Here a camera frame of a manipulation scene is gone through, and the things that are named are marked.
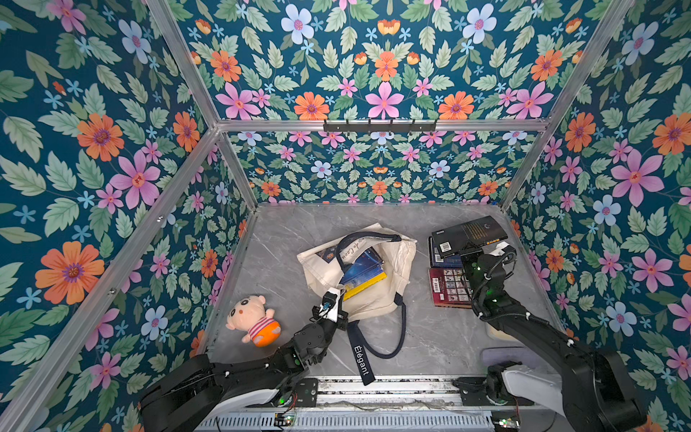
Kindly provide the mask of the maroon grid cover book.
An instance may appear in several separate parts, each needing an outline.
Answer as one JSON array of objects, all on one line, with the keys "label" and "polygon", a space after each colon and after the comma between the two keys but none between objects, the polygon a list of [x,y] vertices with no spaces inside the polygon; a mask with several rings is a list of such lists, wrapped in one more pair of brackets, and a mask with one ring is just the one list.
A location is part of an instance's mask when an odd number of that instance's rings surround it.
[{"label": "maroon grid cover book", "polygon": [[430,268],[429,282],[437,307],[471,309],[468,280],[461,268]]}]

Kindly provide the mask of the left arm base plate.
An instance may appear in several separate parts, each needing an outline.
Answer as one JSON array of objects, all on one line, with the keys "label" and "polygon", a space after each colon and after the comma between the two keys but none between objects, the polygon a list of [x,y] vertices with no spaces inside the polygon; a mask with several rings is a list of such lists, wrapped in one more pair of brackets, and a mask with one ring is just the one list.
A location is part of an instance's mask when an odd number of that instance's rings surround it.
[{"label": "left arm base plate", "polygon": [[304,378],[284,400],[280,402],[282,408],[314,408],[317,406],[320,380]]}]

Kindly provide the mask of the blue Little Prince book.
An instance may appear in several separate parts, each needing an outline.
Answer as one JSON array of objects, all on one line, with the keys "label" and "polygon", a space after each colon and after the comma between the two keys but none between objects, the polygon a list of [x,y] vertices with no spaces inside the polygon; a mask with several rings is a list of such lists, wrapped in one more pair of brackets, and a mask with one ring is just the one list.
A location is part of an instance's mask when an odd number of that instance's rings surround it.
[{"label": "blue Little Prince book", "polygon": [[464,263],[458,255],[441,257],[432,237],[428,238],[429,261],[432,268],[462,268]]}]

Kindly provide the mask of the blue green spine book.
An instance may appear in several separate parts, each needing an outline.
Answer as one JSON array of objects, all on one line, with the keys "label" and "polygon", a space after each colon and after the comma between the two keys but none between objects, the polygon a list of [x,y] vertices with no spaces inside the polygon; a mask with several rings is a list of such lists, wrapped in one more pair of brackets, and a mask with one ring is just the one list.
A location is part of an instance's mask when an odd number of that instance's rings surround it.
[{"label": "blue green spine book", "polygon": [[345,275],[340,280],[340,284],[345,285],[361,275],[372,276],[380,272],[384,273],[383,259],[374,248],[368,248],[345,272]]}]

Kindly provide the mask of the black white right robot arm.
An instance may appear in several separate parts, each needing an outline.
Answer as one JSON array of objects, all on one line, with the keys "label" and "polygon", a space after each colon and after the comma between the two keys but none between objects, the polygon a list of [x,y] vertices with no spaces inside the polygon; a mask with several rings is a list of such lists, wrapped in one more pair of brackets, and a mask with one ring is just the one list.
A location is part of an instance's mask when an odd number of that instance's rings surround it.
[{"label": "black white right robot arm", "polygon": [[561,378],[561,392],[549,396],[534,384],[507,393],[534,401],[561,414],[576,431],[629,431],[644,425],[647,414],[621,356],[594,349],[568,337],[505,291],[505,266],[516,250],[500,256],[480,253],[464,265],[471,290],[471,309],[493,329],[517,339],[550,365]]}]

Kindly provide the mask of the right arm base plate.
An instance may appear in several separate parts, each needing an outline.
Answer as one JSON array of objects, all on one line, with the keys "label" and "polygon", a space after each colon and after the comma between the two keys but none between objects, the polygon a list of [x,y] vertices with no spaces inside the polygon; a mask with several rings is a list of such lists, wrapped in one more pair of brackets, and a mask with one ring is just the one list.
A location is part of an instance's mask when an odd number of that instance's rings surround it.
[{"label": "right arm base plate", "polygon": [[508,395],[503,389],[495,389],[492,383],[487,383],[486,376],[462,376],[452,380],[461,397],[464,406],[534,406],[526,398]]}]

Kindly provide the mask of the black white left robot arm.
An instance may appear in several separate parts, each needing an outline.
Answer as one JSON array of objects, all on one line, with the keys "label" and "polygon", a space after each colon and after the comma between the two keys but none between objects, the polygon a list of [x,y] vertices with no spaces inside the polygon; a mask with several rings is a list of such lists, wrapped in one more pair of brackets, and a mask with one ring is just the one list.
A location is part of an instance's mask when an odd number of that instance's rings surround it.
[{"label": "black white left robot arm", "polygon": [[140,394],[147,431],[193,431],[228,410],[280,404],[318,365],[337,330],[347,327],[343,291],[330,288],[311,321],[275,353],[235,364],[213,363],[205,354],[185,361]]}]

